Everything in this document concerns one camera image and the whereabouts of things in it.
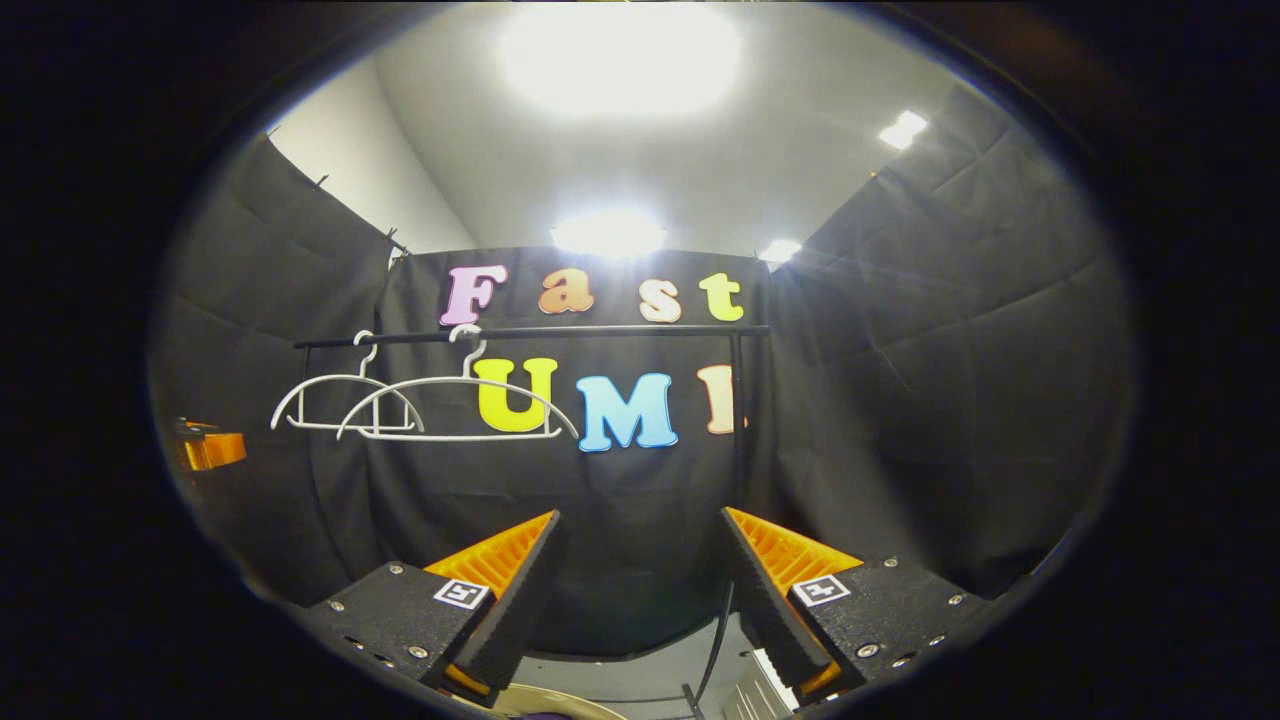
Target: black padded wall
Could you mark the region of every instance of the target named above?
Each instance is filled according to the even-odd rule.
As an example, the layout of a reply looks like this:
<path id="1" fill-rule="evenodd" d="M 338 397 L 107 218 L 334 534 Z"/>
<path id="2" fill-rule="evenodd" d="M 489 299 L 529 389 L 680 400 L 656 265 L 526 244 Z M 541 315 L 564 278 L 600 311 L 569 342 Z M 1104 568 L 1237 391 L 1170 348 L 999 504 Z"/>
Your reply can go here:
<path id="1" fill-rule="evenodd" d="M 1108 241 L 1041 146 L 956 88 L 772 277 L 773 511 L 1002 592 L 1066 532 L 1124 427 Z"/>
<path id="2" fill-rule="evenodd" d="M 302 379 L 294 341 L 372 325 L 388 243 L 259 138 L 229 161 L 170 252 L 148 348 L 161 437 L 182 415 L 243 433 L 247 451 L 179 482 L 269 588 L 301 605 L 321 600 L 381 561 L 364 448 L 283 420 L 271 430 L 269 420 Z M 353 373 L 364 354 L 316 352 L 307 374 Z M 308 393 L 307 419 L 340 418 L 360 388 Z"/>

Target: gray surface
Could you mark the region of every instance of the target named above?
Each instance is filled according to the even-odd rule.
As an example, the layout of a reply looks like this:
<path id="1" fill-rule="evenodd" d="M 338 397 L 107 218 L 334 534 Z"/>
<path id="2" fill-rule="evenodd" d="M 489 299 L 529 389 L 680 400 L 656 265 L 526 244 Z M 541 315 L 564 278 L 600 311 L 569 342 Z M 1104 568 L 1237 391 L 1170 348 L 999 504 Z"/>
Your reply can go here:
<path id="1" fill-rule="evenodd" d="M 586 698 L 623 715 L 628 720 L 657 720 L 691 715 L 684 700 L 663 702 L 600 702 L 680 697 L 681 683 L 698 689 L 716 635 L 714 620 L 687 638 L 635 660 L 622 662 L 562 662 L 526 657 L 516 669 L 513 683 L 549 688 Z M 739 626 L 737 614 L 724 629 L 716 671 L 699 703 L 703 715 L 719 717 L 733 685 L 749 667 L 751 643 Z"/>
<path id="2" fill-rule="evenodd" d="M 733 255 L 809 237 L 897 155 L 878 133 L 902 110 L 932 117 L 956 83 L 849 13 L 705 8 L 732 23 L 741 55 L 726 97 L 686 117 L 582 122 L 535 106 L 495 58 L 512 13 L 526 10 L 515 4 L 436 14 L 380 50 L 378 73 L 480 247 L 549 245 L 558 222 L 621 204 L 664 225 L 667 247 Z"/>

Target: white wall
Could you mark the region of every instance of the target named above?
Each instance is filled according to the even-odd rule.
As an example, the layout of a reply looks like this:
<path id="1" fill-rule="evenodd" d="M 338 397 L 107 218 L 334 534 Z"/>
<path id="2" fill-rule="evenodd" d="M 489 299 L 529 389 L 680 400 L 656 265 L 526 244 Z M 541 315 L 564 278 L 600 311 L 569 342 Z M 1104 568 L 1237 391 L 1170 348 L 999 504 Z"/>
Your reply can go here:
<path id="1" fill-rule="evenodd" d="M 312 181 L 411 252 L 476 247 L 392 115 L 369 56 L 275 122 L 270 141 Z"/>

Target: floor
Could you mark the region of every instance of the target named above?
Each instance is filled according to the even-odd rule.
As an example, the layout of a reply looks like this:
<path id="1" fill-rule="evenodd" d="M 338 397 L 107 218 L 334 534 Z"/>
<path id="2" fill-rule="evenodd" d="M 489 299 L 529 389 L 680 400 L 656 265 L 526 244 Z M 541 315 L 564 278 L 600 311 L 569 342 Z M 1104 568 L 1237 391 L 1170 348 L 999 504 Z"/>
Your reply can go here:
<path id="1" fill-rule="evenodd" d="M 623 662 L 561 662 L 526 657 L 513 683 L 561 691 L 590 700 L 627 720 L 676 720 L 694 714 L 680 685 L 696 691 L 707 669 L 716 621 L 659 651 Z M 730 615 L 724 641 L 699 707 L 707 720 L 721 720 L 733 688 L 748 669 L 751 643 Z"/>

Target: pink letter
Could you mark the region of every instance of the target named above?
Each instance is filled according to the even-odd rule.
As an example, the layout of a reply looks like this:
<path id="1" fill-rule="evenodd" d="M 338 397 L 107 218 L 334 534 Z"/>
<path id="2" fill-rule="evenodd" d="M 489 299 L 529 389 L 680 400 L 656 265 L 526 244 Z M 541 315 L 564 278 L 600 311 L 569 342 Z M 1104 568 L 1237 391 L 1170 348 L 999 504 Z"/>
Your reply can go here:
<path id="1" fill-rule="evenodd" d="M 449 290 L 449 307 L 440 315 L 442 325 L 462 325 L 480 319 L 472 302 L 488 307 L 493 300 L 493 283 L 507 282 L 504 265 L 484 265 L 479 268 L 453 268 L 453 287 Z"/>

